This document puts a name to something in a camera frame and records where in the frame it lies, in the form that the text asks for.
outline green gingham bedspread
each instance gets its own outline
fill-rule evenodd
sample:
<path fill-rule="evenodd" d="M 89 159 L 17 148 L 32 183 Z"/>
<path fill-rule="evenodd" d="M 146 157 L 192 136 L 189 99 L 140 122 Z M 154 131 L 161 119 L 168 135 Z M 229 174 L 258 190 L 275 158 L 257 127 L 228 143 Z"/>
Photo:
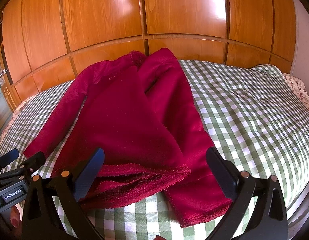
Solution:
<path fill-rule="evenodd" d="M 248 70 L 195 60 L 181 60 L 180 64 L 204 127 L 221 155 L 254 177 L 277 175 L 289 207 L 309 181 L 309 112 L 281 72 L 272 65 Z M 44 91 L 28 103 L 3 139 L 0 156 L 13 148 L 23 152 L 70 84 Z M 50 176 L 66 139 L 35 174 Z M 21 155 L 5 171 L 24 159 Z M 255 201 L 251 200 L 236 235 L 245 229 Z M 58 198 L 55 204 L 67 232 L 74 235 Z M 203 240 L 221 219 L 181 229 L 161 192 L 126 207 L 93 210 L 88 216 L 107 240 L 153 240 L 156 235 L 167 240 Z"/>

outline wooden cabinet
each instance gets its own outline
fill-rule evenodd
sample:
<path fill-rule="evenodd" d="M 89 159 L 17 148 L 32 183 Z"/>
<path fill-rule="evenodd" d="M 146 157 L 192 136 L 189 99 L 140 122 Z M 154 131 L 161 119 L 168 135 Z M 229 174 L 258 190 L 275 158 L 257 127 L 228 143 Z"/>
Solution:
<path fill-rule="evenodd" d="M 2 36 L 5 55 L 13 82 L 31 72 L 21 26 L 21 1 L 10 0 L 4 9 Z"/>
<path fill-rule="evenodd" d="M 268 64 L 270 55 L 249 47 L 229 44 L 227 65 L 251 68 L 259 64 Z"/>
<path fill-rule="evenodd" d="M 5 54 L 12 80 L 0 83 L 14 109 L 131 50 L 289 72 L 296 17 L 293 0 L 10 0 L 2 35 L 0 74 Z"/>
<path fill-rule="evenodd" d="M 276 56 L 271 56 L 270 64 L 275 65 L 280 69 L 282 73 L 290 73 L 291 70 L 291 62 Z"/>
<path fill-rule="evenodd" d="M 188 38 L 149 40 L 150 54 L 161 48 L 170 49 L 177 59 L 197 59 L 223 63 L 225 42 Z"/>
<path fill-rule="evenodd" d="M 11 87 L 7 74 L 4 74 L 4 72 L 5 72 L 5 66 L 0 48 L 0 88 L 5 97 L 5 100 L 7 101 L 9 108 L 11 109 L 11 111 L 14 111 L 17 108 L 17 106 L 21 103 L 21 100 L 15 88 Z"/>
<path fill-rule="evenodd" d="M 288 61 L 293 61 L 296 46 L 296 13 L 293 0 L 273 0 L 273 50 Z"/>
<path fill-rule="evenodd" d="M 10 110 L 2 91 L 0 90 L 0 129 L 3 127 L 4 123 L 11 114 L 12 111 Z"/>
<path fill-rule="evenodd" d="M 230 39 L 270 51 L 272 32 L 272 0 L 230 0 Z"/>
<path fill-rule="evenodd" d="M 139 0 L 62 0 L 70 50 L 141 35 Z"/>
<path fill-rule="evenodd" d="M 34 73 L 32 77 L 39 92 L 75 79 L 69 58 L 53 63 L 52 65 Z"/>
<path fill-rule="evenodd" d="M 22 0 L 21 10 L 23 38 L 32 70 L 67 53 L 59 0 Z"/>
<path fill-rule="evenodd" d="M 225 0 L 145 0 L 147 30 L 226 37 Z"/>
<path fill-rule="evenodd" d="M 144 53 L 144 41 L 128 41 L 85 49 L 82 52 L 74 54 L 73 60 L 77 72 L 80 73 L 82 70 L 93 63 L 103 60 L 115 60 L 122 55 L 128 54 L 132 50 L 137 50 Z"/>

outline black plastic bracket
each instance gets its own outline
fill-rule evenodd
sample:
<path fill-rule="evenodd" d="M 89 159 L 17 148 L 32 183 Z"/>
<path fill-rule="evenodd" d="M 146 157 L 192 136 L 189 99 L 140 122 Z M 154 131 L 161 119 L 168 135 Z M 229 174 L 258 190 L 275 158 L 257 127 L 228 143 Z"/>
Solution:
<path fill-rule="evenodd" d="M 232 204 L 206 240 L 287 240 L 288 221 L 278 178 L 252 177 L 247 171 L 239 172 L 235 165 L 224 160 L 215 147 L 206 153 L 207 163 L 224 195 Z M 258 196 L 252 217 L 245 231 L 235 237 L 250 199 Z"/>
<path fill-rule="evenodd" d="M 103 162 L 104 152 L 97 149 L 88 161 L 80 162 L 72 171 L 63 171 L 56 178 L 42 179 L 35 175 L 24 206 L 22 239 L 76 239 L 65 232 L 61 223 L 52 198 L 57 196 L 78 239 L 104 240 L 77 203 L 87 194 Z M 40 236 L 34 234 L 34 228 L 40 228 Z"/>
<path fill-rule="evenodd" d="M 13 149 L 0 157 L 0 172 L 18 156 L 18 150 Z M 44 163 L 44 154 L 38 152 L 21 163 L 15 170 L 0 173 L 0 213 L 26 198 L 31 175 Z"/>

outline white wall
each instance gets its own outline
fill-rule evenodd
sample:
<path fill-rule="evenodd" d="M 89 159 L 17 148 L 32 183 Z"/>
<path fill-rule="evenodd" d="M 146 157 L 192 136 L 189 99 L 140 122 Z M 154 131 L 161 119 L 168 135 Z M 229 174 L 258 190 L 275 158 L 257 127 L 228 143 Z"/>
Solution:
<path fill-rule="evenodd" d="M 296 50 L 291 75 L 300 78 L 309 95 L 309 15 L 299 0 L 293 0 L 296 9 Z"/>

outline wooden panel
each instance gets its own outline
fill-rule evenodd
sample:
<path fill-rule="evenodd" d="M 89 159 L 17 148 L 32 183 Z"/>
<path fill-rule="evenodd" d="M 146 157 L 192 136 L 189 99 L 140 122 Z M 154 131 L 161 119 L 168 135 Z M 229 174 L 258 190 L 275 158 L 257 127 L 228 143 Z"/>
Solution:
<path fill-rule="evenodd" d="M 276 56 L 271 56 L 270 64 L 278 67 L 282 73 L 290 73 L 291 70 L 291 62 Z"/>
<path fill-rule="evenodd" d="M 273 0 L 273 53 L 293 61 L 296 46 L 296 13 L 293 0 Z"/>
<path fill-rule="evenodd" d="M 248 48 L 242 45 L 229 43 L 227 65 L 251 68 L 258 64 L 268 64 L 270 54 Z"/>
<path fill-rule="evenodd" d="M 150 54 L 161 48 L 170 49 L 177 59 L 197 59 L 223 63 L 225 42 L 187 38 L 149 40 Z"/>
<path fill-rule="evenodd" d="M 59 0 L 23 0 L 22 28 L 32 70 L 67 53 Z"/>
<path fill-rule="evenodd" d="M 21 0 L 10 0 L 3 14 L 2 35 L 5 56 L 13 82 L 31 72 L 21 28 Z"/>
<path fill-rule="evenodd" d="M 72 51 L 142 34 L 139 0 L 63 0 Z"/>
<path fill-rule="evenodd" d="M 32 75 L 39 92 L 75 79 L 69 58 L 57 61 Z"/>
<path fill-rule="evenodd" d="M 226 36 L 224 0 L 145 0 L 147 30 Z"/>
<path fill-rule="evenodd" d="M 230 39 L 270 51 L 272 32 L 272 0 L 230 0 Z"/>
<path fill-rule="evenodd" d="M 7 85 L 5 85 L 1 87 L 1 90 L 11 111 L 15 111 L 18 105 L 20 105 L 21 103 L 16 89 L 14 87 L 8 87 Z"/>
<path fill-rule="evenodd" d="M 73 55 L 73 60 L 78 74 L 86 67 L 93 63 L 103 60 L 115 60 L 132 50 L 137 50 L 142 53 L 145 52 L 144 41 L 128 41 L 123 43 L 116 43 L 108 46 L 101 46 L 91 48 Z"/>
<path fill-rule="evenodd" d="M 11 114 L 12 112 L 0 90 L 0 129 Z"/>
<path fill-rule="evenodd" d="M 21 101 L 38 93 L 38 89 L 32 76 L 29 76 L 25 80 L 16 84 L 15 88 L 19 94 Z"/>

